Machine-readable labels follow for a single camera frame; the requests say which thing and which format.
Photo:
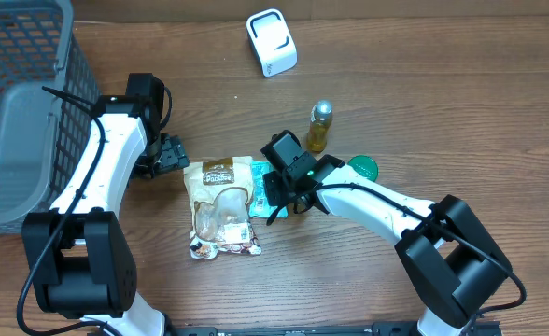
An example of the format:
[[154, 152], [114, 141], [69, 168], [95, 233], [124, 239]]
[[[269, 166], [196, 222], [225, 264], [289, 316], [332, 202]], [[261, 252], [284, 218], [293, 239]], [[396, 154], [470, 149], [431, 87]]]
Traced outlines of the teal tissue pack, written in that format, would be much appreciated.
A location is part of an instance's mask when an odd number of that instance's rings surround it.
[[251, 174], [254, 184], [253, 199], [249, 206], [249, 215], [251, 217], [268, 218], [276, 209], [275, 206], [268, 203], [263, 180], [263, 176], [273, 170], [273, 166], [268, 161], [253, 160], [251, 162]]

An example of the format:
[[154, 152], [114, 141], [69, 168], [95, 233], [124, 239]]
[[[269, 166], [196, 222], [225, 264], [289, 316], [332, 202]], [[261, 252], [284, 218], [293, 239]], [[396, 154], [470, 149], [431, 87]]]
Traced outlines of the brown snack packet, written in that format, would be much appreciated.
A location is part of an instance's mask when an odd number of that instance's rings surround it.
[[259, 239], [250, 222], [254, 182], [250, 156], [193, 162], [184, 169], [190, 200], [190, 255], [214, 259], [220, 252], [259, 255]]

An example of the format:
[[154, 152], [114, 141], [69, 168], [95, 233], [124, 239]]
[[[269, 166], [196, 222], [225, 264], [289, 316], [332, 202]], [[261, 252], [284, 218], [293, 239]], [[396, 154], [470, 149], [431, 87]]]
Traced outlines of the clear yellow liquid bottle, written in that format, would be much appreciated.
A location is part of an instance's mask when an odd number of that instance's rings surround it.
[[322, 152], [328, 139], [328, 131], [333, 120], [333, 106], [328, 100], [318, 101], [312, 108], [306, 144], [310, 151]]

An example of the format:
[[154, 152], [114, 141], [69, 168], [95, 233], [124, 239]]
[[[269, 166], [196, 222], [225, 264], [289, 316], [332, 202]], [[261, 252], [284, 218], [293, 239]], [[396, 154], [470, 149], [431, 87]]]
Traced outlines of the green lid white jar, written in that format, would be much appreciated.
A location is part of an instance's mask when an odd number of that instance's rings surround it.
[[366, 155], [353, 157], [348, 163], [359, 175], [375, 182], [379, 176], [379, 168], [374, 159]]

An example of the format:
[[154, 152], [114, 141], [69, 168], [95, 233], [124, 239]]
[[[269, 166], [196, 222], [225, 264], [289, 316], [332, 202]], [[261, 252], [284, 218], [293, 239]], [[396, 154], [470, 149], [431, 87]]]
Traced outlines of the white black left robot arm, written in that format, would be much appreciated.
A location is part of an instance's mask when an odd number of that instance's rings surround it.
[[119, 224], [130, 179], [153, 179], [190, 163], [178, 137], [164, 132], [173, 98], [151, 73], [131, 73], [122, 95], [95, 102], [66, 91], [46, 91], [91, 119], [84, 152], [67, 186], [45, 212], [29, 213], [21, 238], [29, 266], [16, 307], [20, 329], [30, 291], [39, 308], [70, 325], [58, 335], [95, 328], [99, 335], [173, 335], [167, 314], [137, 290], [134, 256]]

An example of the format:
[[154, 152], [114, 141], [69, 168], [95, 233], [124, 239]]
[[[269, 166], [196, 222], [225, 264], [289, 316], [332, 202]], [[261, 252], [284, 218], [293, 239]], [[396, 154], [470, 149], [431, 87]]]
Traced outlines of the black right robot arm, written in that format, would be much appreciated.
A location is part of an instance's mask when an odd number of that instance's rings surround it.
[[387, 189], [331, 155], [315, 159], [285, 130], [261, 149], [270, 205], [300, 214], [316, 208], [350, 219], [394, 249], [426, 306], [415, 335], [468, 335], [486, 301], [513, 268], [471, 208], [447, 195], [420, 200]]

